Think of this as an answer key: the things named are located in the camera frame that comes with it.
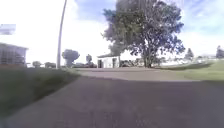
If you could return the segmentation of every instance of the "white building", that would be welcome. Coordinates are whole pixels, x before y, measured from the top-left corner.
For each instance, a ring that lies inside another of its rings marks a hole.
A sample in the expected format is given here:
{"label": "white building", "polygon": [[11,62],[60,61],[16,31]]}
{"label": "white building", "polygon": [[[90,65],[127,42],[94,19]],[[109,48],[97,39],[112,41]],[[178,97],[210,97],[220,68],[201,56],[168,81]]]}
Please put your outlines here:
{"label": "white building", "polygon": [[0,43],[0,65],[25,66],[27,48]]}
{"label": "white building", "polygon": [[112,54],[98,56],[97,68],[119,68],[120,57]]}

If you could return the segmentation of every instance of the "lawn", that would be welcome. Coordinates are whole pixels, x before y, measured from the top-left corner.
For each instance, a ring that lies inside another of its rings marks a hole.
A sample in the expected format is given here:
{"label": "lawn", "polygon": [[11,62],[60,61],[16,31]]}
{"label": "lawn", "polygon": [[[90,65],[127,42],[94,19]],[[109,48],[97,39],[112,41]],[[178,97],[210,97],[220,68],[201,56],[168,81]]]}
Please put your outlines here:
{"label": "lawn", "polygon": [[62,70],[0,68],[0,120],[78,77]]}
{"label": "lawn", "polygon": [[179,67],[165,67],[165,70],[172,70],[179,75],[193,80],[223,81],[224,61],[209,62],[202,64],[191,64]]}

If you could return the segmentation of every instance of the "road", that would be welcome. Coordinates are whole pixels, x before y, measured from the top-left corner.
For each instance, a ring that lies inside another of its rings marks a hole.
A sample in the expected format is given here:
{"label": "road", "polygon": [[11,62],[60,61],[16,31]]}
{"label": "road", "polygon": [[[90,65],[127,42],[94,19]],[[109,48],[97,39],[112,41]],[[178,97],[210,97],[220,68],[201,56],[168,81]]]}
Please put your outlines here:
{"label": "road", "polygon": [[13,115],[7,128],[224,128],[224,86],[144,69],[84,76]]}

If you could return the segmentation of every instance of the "utility pole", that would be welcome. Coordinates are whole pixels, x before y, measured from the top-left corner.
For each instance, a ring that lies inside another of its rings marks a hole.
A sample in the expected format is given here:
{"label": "utility pole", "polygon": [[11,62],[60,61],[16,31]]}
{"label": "utility pole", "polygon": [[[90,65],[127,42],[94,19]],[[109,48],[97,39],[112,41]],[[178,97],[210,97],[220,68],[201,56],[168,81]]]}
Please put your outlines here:
{"label": "utility pole", "polygon": [[62,38],[62,30],[63,30],[63,22],[64,22],[64,17],[65,17],[66,5],[67,5],[67,0],[65,0],[65,2],[64,2],[64,7],[63,7],[63,11],[62,11],[62,16],[61,16],[59,36],[58,36],[57,69],[60,69],[60,67],[61,67],[61,38]]}

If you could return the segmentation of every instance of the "white sky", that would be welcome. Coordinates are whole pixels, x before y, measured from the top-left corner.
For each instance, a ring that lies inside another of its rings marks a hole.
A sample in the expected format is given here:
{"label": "white sky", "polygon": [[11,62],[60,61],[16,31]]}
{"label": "white sky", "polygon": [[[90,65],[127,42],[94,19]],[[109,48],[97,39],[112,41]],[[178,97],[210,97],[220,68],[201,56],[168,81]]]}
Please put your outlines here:
{"label": "white sky", "polygon": [[[220,18],[222,14],[224,16],[224,9],[221,7],[224,5],[223,0],[214,0],[213,4],[209,4],[211,7],[205,6],[204,2],[201,4],[204,9],[202,11],[198,11],[199,9],[195,6],[197,14],[192,9],[192,3],[185,4],[184,0],[179,1],[183,8],[183,22],[187,24],[186,30],[180,34],[186,48],[191,47],[195,55],[215,54],[217,46],[224,45],[224,34],[204,34],[203,29],[208,24],[215,26],[217,23],[223,23],[224,19]],[[0,42],[29,48],[27,62],[36,60],[42,63],[56,62],[63,2],[64,0],[0,0],[0,23],[17,25],[16,34],[0,35]],[[76,62],[85,62],[87,54],[91,54],[93,61],[96,62],[96,56],[109,52],[109,42],[101,36],[107,28],[107,23],[97,20],[80,20],[79,7],[74,0],[68,0],[67,5],[62,51],[64,49],[77,50],[81,56]],[[192,19],[192,15],[196,15],[200,21]]]}

